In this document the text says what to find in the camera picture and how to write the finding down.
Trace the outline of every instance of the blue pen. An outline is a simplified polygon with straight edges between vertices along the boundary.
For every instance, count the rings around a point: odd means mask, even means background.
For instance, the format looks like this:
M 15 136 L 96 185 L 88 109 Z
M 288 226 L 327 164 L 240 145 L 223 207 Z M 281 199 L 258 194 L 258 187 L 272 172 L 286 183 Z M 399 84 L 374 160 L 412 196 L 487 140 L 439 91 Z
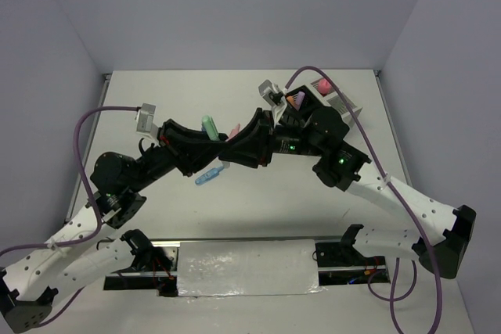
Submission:
M 195 180 L 195 184 L 196 185 L 202 185 L 202 184 L 207 183 L 208 181 L 210 181 L 210 180 L 214 179 L 216 176 L 218 176 L 219 173 L 224 170 L 224 168 L 225 168 L 224 166 L 219 166 L 219 167 L 213 167 L 213 168 L 211 168 L 205 174 L 203 174 L 202 176 L 198 177 Z

